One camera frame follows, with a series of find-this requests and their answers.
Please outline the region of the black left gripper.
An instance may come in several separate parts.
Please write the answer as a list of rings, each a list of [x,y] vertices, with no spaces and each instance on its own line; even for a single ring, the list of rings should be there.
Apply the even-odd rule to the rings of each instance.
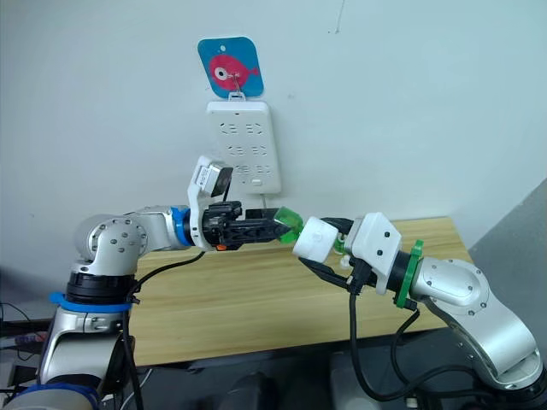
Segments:
[[[248,208],[245,220],[239,201],[216,202],[203,212],[202,233],[216,251],[237,250],[248,243],[268,243],[285,234],[285,225],[275,221],[278,208]]]

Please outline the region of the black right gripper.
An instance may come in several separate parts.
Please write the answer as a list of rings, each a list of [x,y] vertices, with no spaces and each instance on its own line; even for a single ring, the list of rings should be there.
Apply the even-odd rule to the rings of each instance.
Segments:
[[[334,226],[342,234],[349,234],[354,224],[354,220],[347,218],[325,217],[321,218],[321,220]],[[359,296],[365,286],[375,288],[377,284],[377,276],[373,273],[372,267],[366,261],[354,256],[351,256],[349,260],[352,270],[348,278],[336,274],[329,266],[323,263],[303,257],[299,257],[298,260],[319,279],[347,290],[353,296]]]

